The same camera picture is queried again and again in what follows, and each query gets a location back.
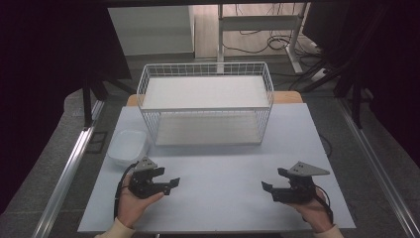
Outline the white power strip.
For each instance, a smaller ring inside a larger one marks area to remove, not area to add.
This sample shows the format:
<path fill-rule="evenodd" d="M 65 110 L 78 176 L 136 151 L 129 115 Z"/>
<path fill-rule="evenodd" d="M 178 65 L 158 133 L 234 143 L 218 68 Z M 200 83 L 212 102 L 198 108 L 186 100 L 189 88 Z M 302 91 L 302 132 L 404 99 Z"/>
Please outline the white power strip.
<path fill-rule="evenodd" d="M 324 77 L 328 72 L 329 72 L 328 69 L 321 68 L 311 77 L 311 80 L 312 81 L 317 81 L 317 80 L 321 79 L 322 77 Z"/>

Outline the white desk frame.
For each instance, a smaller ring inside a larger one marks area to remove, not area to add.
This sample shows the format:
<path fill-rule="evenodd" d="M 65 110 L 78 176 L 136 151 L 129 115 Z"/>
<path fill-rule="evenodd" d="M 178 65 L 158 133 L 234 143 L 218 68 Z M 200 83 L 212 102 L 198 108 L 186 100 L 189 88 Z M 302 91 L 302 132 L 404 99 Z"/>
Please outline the white desk frame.
<path fill-rule="evenodd" d="M 293 70 L 302 74 L 303 69 L 295 53 L 295 46 L 302 27 L 307 4 L 304 3 L 297 15 L 276 16 L 223 16 L 223 5 L 218 5 L 218 49 L 217 61 L 224 60 L 223 36 L 232 31 L 289 31 L 291 38 L 285 46 L 285 51 Z"/>

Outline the dark curtain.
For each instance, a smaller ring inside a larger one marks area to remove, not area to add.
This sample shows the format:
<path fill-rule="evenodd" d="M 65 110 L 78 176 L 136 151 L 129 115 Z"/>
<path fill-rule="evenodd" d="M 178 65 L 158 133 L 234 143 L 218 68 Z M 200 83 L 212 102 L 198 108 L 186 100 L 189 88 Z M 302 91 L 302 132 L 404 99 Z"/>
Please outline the dark curtain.
<path fill-rule="evenodd" d="M 109 11 L 61 0 L 0 0 L 0 214 L 48 143 L 64 99 L 130 75 Z"/>
<path fill-rule="evenodd" d="M 303 34 L 334 67 L 356 51 L 380 3 L 388 8 L 359 60 L 371 111 L 420 167 L 420 0 L 313 2 Z"/>

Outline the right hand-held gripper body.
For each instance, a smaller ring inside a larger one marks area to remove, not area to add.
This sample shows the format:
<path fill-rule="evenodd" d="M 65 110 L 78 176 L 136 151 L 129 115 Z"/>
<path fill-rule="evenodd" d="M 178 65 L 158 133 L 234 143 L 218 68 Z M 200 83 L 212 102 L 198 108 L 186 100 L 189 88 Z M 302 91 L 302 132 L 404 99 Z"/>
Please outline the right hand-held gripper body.
<path fill-rule="evenodd" d="M 292 168 L 288 169 L 291 175 L 289 178 L 290 188 L 279 188 L 279 195 L 273 195 L 276 202 L 281 203 L 307 203 L 316 195 L 313 176 L 325 176 L 330 172 L 318 167 L 298 162 Z"/>

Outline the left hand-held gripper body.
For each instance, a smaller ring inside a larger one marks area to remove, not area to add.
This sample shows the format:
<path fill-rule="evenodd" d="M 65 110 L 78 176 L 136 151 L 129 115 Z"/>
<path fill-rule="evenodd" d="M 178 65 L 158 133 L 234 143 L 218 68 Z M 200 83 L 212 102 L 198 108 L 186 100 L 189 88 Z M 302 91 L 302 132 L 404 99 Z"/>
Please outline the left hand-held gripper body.
<path fill-rule="evenodd" d="M 159 168 L 159 166 L 148 157 L 143 157 L 130 165 L 130 169 L 134 171 L 131 175 L 128 189 L 134 196 L 145 199 L 159 193 L 159 183 L 154 183 L 150 175 L 151 170 L 156 168 Z"/>

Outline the person's right hand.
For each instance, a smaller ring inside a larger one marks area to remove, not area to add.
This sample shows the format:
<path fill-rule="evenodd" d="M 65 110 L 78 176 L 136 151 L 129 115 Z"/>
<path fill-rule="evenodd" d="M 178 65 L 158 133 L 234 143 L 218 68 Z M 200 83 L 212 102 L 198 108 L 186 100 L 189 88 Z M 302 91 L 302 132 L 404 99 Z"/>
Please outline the person's right hand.
<path fill-rule="evenodd" d="M 315 198 L 305 204 L 289 203 L 289 206 L 302 216 L 314 233 L 327 232 L 334 226 L 325 207 Z"/>

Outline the white rectangular dish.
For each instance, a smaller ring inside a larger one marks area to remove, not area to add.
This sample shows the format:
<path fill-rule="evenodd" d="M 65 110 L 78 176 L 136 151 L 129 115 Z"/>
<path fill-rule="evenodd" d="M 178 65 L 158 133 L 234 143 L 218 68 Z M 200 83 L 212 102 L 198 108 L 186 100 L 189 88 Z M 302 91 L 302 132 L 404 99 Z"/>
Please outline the white rectangular dish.
<path fill-rule="evenodd" d="M 111 140 L 108 157 L 119 166 L 128 166 L 143 158 L 149 149 L 148 136 L 141 130 L 122 130 Z"/>

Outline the white cabinet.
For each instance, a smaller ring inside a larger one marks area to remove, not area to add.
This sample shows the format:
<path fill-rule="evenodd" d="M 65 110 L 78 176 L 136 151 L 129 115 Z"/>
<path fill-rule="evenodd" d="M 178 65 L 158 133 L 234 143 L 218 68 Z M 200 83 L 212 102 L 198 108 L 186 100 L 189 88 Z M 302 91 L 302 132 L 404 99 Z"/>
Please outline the white cabinet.
<path fill-rule="evenodd" d="M 125 56 L 194 52 L 191 6 L 109 8 Z"/>

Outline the person's left hand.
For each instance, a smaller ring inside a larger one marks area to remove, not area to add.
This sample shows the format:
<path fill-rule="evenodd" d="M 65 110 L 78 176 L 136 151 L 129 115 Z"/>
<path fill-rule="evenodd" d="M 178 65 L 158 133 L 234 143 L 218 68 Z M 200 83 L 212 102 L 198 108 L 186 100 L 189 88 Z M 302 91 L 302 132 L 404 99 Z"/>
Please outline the person's left hand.
<path fill-rule="evenodd" d="M 164 197 L 162 192 L 148 198 L 140 199 L 128 189 L 129 182 L 123 181 L 119 197 L 117 219 L 126 227 L 133 228 L 135 223 L 143 216 L 146 209 Z"/>

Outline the aluminium rail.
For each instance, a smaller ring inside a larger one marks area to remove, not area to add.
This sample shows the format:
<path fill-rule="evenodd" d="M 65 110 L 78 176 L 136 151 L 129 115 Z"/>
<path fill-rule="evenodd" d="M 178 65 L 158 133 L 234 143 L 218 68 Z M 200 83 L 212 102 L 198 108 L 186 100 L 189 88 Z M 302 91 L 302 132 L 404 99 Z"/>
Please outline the aluminium rail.
<path fill-rule="evenodd" d="M 64 169 L 55 185 L 52 196 L 50 197 L 31 238 L 48 238 L 50 236 L 53 225 L 68 194 L 82 157 L 85 154 L 87 145 L 93 135 L 103 106 L 104 102 L 97 100 L 94 103 L 93 108 L 90 110 L 92 122 L 79 134 L 75 146 L 73 147 Z"/>
<path fill-rule="evenodd" d="M 351 108 L 347 104 L 347 101 L 345 99 L 338 99 L 338 104 L 407 238 L 420 238 L 420 226 L 415 221 L 408 205 L 384 169 L 365 132 L 354 122 L 351 115 Z"/>

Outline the black stand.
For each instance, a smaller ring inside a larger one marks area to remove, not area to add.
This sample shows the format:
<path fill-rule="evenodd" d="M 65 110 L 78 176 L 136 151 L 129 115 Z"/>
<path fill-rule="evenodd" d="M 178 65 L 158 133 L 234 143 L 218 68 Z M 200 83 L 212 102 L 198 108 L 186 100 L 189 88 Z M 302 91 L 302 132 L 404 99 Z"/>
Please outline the black stand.
<path fill-rule="evenodd" d="M 105 101 L 108 97 L 108 91 L 105 88 L 104 82 L 109 82 L 117 88 L 127 92 L 128 94 L 134 94 L 135 89 L 129 85 L 121 82 L 119 79 L 112 78 L 103 73 L 97 73 L 94 76 L 85 76 L 83 79 L 82 86 L 82 98 L 83 98 L 83 112 L 84 112 L 84 129 L 87 130 L 93 125 L 93 112 L 91 105 L 91 94 L 94 94 L 97 100 Z"/>
<path fill-rule="evenodd" d="M 358 129 L 362 129 L 361 123 L 361 103 L 362 99 L 362 81 L 358 76 L 358 64 L 354 59 L 350 59 L 348 62 L 344 63 L 338 68 L 333 69 L 325 76 L 321 77 L 317 81 L 298 89 L 299 93 L 310 92 L 321 85 L 335 79 L 339 78 L 333 94 L 336 97 L 344 98 L 349 91 L 352 92 L 351 98 L 351 118 L 356 124 Z"/>

